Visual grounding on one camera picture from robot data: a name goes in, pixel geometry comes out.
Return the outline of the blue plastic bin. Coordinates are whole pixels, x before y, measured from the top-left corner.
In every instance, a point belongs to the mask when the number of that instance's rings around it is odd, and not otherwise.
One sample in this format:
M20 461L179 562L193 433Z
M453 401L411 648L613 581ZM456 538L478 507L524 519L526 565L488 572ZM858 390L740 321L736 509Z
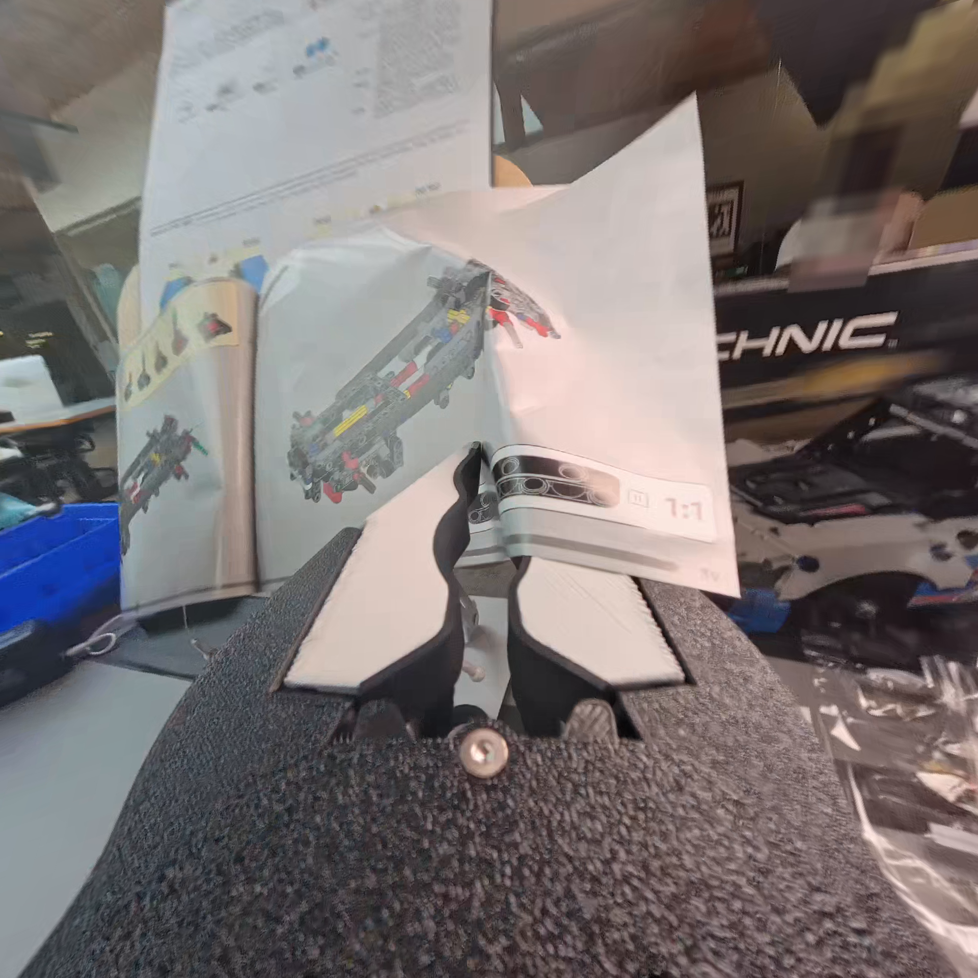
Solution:
M119 508L69 504L1 534L2 651L86 639L120 596Z

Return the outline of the clear plastic bags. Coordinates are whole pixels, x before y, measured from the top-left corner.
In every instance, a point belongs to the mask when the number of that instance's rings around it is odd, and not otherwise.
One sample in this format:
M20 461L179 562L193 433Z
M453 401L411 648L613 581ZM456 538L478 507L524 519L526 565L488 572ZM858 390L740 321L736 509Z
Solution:
M862 837L960 976L977 975L976 662L916 670L805 645L797 696Z

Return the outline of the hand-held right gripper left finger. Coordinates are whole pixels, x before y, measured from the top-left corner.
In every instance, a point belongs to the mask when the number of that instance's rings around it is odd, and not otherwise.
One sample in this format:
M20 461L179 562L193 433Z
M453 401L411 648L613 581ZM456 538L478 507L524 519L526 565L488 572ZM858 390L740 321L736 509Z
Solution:
M388 702L421 736L448 733L466 647L455 568L481 464L471 442L367 518L290 653L287 691Z

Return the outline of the toy building instruction booklet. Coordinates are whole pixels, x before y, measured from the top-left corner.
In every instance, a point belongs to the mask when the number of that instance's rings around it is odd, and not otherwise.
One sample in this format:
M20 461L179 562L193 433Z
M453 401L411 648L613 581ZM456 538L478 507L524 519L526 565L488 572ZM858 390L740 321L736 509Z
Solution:
M493 188L492 2L170 2L121 605L275 588L475 444L467 561L740 595L694 93Z

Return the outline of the wooden background table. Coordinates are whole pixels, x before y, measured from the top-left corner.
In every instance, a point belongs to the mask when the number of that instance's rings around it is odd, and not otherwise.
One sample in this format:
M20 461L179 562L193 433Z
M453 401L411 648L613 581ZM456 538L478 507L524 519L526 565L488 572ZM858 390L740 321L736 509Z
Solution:
M115 398L100 398L60 408L44 409L22 419L1 423L1 436L13 437L32 431L48 430L67 425L88 422L113 414Z

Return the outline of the grey desk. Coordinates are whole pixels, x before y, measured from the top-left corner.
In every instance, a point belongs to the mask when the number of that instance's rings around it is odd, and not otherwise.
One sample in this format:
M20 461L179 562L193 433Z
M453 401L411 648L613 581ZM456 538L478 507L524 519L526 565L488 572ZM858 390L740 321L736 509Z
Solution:
M83 663L2 709L2 976L21 972L74 901L188 687Z

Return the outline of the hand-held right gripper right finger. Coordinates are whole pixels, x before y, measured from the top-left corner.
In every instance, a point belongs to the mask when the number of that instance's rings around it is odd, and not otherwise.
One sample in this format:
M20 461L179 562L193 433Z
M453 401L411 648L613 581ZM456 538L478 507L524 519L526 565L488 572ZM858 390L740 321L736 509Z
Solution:
M523 732L544 740L640 740L630 693L688 683L639 580L521 558L507 598L509 690Z

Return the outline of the black toy set box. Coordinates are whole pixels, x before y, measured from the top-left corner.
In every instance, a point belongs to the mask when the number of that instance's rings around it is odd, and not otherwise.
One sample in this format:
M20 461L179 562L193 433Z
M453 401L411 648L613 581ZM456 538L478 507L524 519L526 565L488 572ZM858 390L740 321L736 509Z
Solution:
M722 287L748 633L872 635L976 603L976 178L913 201L854 287Z

